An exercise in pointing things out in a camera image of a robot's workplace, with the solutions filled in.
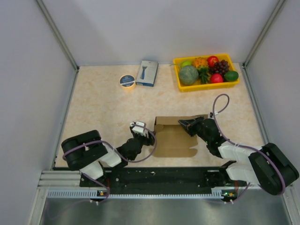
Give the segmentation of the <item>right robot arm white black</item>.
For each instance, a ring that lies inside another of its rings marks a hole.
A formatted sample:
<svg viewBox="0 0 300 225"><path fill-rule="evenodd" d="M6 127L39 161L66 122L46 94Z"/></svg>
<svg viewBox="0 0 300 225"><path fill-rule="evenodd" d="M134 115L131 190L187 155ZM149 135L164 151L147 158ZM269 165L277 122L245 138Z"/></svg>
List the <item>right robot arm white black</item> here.
<svg viewBox="0 0 300 225"><path fill-rule="evenodd" d="M178 122L190 136L197 135L205 141L212 155L233 161L219 173L218 178L223 185L228 186L235 180L242 180L259 185L271 195L278 195L283 187L300 177L298 170L273 143L261 148L233 144L221 135L212 118L198 117Z"/></svg>

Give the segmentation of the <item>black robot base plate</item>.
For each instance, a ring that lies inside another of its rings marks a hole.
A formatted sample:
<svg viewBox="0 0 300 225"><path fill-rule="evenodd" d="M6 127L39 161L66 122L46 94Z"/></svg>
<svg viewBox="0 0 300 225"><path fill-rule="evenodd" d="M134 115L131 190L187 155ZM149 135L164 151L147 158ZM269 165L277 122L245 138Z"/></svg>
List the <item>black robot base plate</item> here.
<svg viewBox="0 0 300 225"><path fill-rule="evenodd" d="M245 187L246 182L233 181L226 174L229 165L231 162L213 167L106 167L98 182L115 195L210 194L215 187Z"/></svg>

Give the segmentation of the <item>brown cardboard paper box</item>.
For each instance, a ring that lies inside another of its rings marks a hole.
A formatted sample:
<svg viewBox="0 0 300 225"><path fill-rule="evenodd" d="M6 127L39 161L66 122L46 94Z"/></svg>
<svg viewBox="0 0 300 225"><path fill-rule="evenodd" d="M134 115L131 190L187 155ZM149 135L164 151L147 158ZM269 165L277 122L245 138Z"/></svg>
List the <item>brown cardboard paper box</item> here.
<svg viewBox="0 0 300 225"><path fill-rule="evenodd" d="M153 156L157 158L191 158L198 151L206 148L206 144L198 136L191 137L178 120L190 120L193 116L157 116L154 131L157 138L157 148Z"/></svg>

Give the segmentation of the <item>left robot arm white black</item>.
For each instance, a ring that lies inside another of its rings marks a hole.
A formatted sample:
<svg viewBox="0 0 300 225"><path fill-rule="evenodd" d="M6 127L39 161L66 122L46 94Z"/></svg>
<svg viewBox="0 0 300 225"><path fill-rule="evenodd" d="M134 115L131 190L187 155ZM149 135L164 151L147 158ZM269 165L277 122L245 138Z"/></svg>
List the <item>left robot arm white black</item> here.
<svg viewBox="0 0 300 225"><path fill-rule="evenodd" d="M71 171L80 171L96 186L101 186L106 182L102 162L119 169L148 159L156 150L155 133L145 123L132 122L129 129L133 137L117 148L102 140L97 130L70 137L61 143L62 158Z"/></svg>

